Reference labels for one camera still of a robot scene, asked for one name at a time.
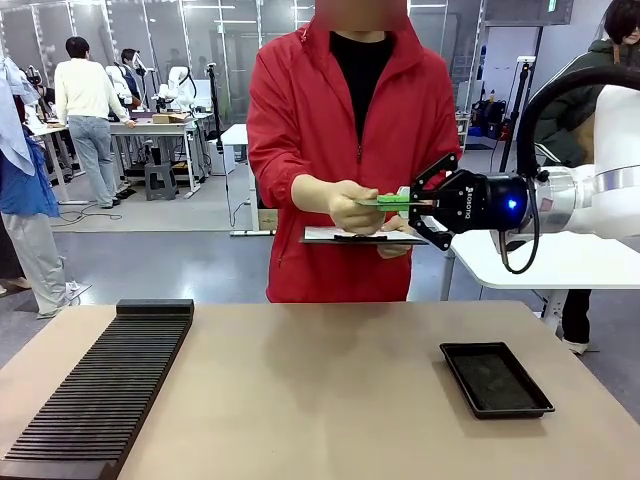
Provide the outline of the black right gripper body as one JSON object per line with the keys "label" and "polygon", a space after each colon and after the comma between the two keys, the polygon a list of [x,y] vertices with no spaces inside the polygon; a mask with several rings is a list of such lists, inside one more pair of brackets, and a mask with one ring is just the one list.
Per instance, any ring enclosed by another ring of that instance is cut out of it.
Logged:
{"label": "black right gripper body", "polygon": [[527,216],[529,189],[515,174],[478,174],[458,170],[435,189],[430,214],[454,234],[476,230],[508,231]]}

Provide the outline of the person's left hand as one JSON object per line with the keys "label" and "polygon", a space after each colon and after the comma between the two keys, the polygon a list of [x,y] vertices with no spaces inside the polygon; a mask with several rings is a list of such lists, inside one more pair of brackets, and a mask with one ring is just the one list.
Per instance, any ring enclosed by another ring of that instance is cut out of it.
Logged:
{"label": "person's left hand", "polygon": [[[408,220],[400,216],[394,216],[381,226],[383,232],[399,231],[405,234],[416,236],[417,233],[409,225]],[[377,246],[378,254],[386,260],[402,257],[411,251],[409,245],[384,244]]]}

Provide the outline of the person's right hand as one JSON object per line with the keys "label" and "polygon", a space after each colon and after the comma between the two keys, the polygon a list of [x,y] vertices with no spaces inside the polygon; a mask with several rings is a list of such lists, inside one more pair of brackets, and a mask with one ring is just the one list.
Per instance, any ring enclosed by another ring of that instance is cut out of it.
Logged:
{"label": "person's right hand", "polygon": [[327,187],[325,210],[334,225],[348,233],[371,235],[384,223],[385,214],[375,206],[377,189],[363,187],[353,181],[330,183]]}

